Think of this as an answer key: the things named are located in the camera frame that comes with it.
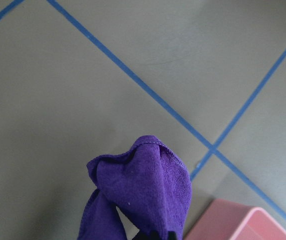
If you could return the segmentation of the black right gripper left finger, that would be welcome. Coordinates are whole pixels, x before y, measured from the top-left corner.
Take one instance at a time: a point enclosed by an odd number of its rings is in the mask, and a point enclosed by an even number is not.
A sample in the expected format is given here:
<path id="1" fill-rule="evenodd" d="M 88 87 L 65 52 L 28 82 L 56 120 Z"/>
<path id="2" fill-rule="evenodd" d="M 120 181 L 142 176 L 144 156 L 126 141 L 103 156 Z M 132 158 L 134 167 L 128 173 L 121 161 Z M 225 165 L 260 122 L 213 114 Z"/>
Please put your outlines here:
<path id="1" fill-rule="evenodd" d="M 151 231 L 149 234 L 146 234 L 142 231 L 139 231 L 135 235 L 135 240 L 160 240 L 159 233 L 156 231 Z"/>

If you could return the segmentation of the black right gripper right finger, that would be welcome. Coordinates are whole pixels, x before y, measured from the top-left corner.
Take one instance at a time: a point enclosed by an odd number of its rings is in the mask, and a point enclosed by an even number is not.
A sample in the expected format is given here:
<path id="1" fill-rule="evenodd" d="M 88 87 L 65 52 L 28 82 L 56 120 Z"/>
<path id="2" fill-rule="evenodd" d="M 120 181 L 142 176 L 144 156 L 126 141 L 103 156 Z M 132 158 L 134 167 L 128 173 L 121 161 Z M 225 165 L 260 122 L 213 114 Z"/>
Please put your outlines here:
<path id="1" fill-rule="evenodd" d="M 174 232 L 174 231 L 169 231 L 169 232 L 168 232 L 167 240 L 176 240 L 176 232 Z"/>

